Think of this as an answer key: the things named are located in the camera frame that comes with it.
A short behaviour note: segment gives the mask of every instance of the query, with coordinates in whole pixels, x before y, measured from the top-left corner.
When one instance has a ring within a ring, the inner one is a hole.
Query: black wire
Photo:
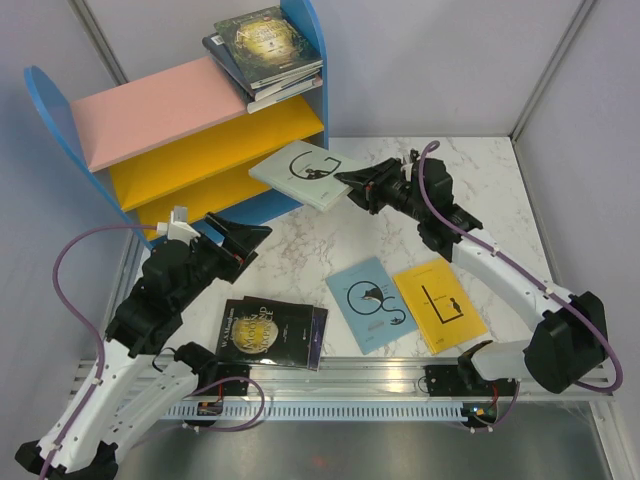
[[[156,355],[155,357],[153,357],[153,360],[151,360],[151,366],[152,366],[153,368],[155,368],[157,371],[159,371],[160,373],[164,372],[164,370],[160,370],[160,367],[158,367],[158,366],[156,365],[156,359],[157,359],[160,355],[162,355],[162,352],[164,352],[165,350],[171,350],[171,351],[173,352],[173,354],[174,354],[174,355],[177,353],[175,348],[166,347],[166,348],[163,348],[162,350],[160,350],[160,353],[159,353],[158,355]]]
[[[424,383],[425,383],[425,384],[427,383],[427,376],[426,376],[426,375],[424,375],[424,376],[420,377],[420,378],[418,379],[418,389],[419,389],[422,393],[426,393],[427,395],[429,395],[429,392],[425,392],[425,391],[422,389],[422,387],[420,386],[420,382],[422,381],[422,379],[423,379],[423,378],[424,378]]]

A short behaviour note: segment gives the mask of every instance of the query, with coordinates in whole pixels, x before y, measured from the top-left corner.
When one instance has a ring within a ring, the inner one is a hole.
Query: yellow shelf board
[[[249,169],[264,160],[267,155],[238,165],[224,173],[209,177],[194,185],[166,195],[138,208],[140,223],[155,225],[166,222],[173,207],[187,207],[188,222],[193,223],[208,212],[219,212],[232,205],[269,190],[269,186],[249,176]],[[156,238],[156,232],[146,230],[147,240]]]
[[[302,96],[195,133],[109,167],[127,212],[323,131]]]

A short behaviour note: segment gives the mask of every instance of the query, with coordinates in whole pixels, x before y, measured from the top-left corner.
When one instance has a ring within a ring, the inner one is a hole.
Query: white marble surface
[[[422,149],[434,138],[334,138],[330,149],[370,164]],[[445,161],[454,178],[456,202],[480,219],[499,242],[539,274],[549,278],[540,237],[520,171],[507,138],[439,138],[433,156]],[[329,309],[325,356],[362,356],[324,279],[372,256],[394,275],[436,258],[420,241],[416,222],[385,208],[371,216],[343,199],[321,214],[302,207],[268,223],[273,233],[258,249],[259,258],[231,286],[216,281],[184,312],[184,326],[167,345],[195,340],[215,349],[224,303],[254,295]],[[489,333],[447,350],[458,356],[485,338],[520,340],[531,334],[520,318],[470,274],[453,267]],[[430,356],[419,331],[382,347],[368,357]]]

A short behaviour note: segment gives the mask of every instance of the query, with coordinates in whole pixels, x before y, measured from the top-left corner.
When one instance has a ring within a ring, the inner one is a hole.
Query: gray wall
[[[112,86],[67,2],[8,0],[0,16],[0,478],[33,478],[13,461],[68,399],[89,339],[57,300],[53,261],[73,236],[119,217],[63,154],[33,107],[22,69],[36,64],[68,98]],[[125,241],[109,233],[72,250],[62,288],[103,319]]]
[[[334,136],[507,135],[580,0],[312,0]],[[87,0],[129,79],[275,0]]]
[[[640,448],[640,3],[601,1],[518,142],[561,279],[605,302]]]

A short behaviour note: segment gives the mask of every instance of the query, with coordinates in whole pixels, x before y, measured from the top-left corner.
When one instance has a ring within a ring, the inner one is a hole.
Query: blue book
[[[418,328],[376,257],[331,275],[327,285],[365,355]]]

